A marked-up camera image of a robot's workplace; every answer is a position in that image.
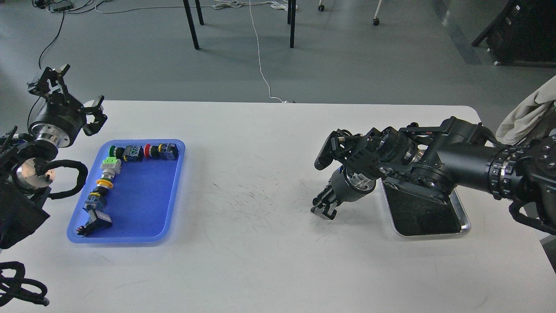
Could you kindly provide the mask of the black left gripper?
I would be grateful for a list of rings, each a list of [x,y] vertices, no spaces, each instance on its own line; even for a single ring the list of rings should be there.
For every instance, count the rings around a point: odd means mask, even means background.
[[[71,97],[64,83],[64,75],[71,65],[65,64],[58,69],[46,67],[42,73],[27,83],[30,94],[42,98],[38,101],[40,109],[30,121],[30,134],[36,139],[46,139],[44,134],[54,137],[58,148],[73,145],[81,129],[90,137],[98,133],[108,117],[103,112],[104,96],[93,101],[91,107],[82,107],[82,114],[69,105]],[[93,116],[92,122],[86,123],[86,116]]]

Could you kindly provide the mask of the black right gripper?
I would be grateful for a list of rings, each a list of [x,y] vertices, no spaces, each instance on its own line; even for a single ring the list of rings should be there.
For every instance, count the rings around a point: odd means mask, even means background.
[[[374,191],[377,180],[348,168],[338,168],[330,183],[312,200],[311,212],[324,220],[336,217],[336,207],[343,202],[355,202]]]

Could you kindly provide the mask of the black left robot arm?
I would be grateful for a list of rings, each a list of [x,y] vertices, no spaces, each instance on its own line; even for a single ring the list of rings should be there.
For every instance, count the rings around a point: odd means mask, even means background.
[[[60,148],[73,145],[80,131],[92,136],[107,121],[103,113],[104,97],[91,107],[71,95],[64,83],[70,66],[46,67],[28,84],[28,91],[42,104],[35,117],[28,117],[27,132],[17,127],[1,137],[1,244],[2,250],[33,234],[48,218],[43,210],[48,199],[73,196],[85,186],[89,171],[85,164],[74,160],[56,160]],[[55,169],[78,171],[75,186],[52,193],[50,185]]]

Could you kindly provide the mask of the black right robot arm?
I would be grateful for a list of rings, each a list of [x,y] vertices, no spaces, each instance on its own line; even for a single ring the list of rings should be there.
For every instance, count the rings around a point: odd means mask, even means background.
[[[399,130],[375,128],[366,134],[335,130],[314,167],[333,161],[340,168],[312,201],[311,212],[333,220],[336,208],[384,186],[447,205],[456,186],[509,199],[512,218],[555,234],[555,133],[545,131],[521,145],[497,141],[481,123],[450,117],[438,127],[411,123]]]

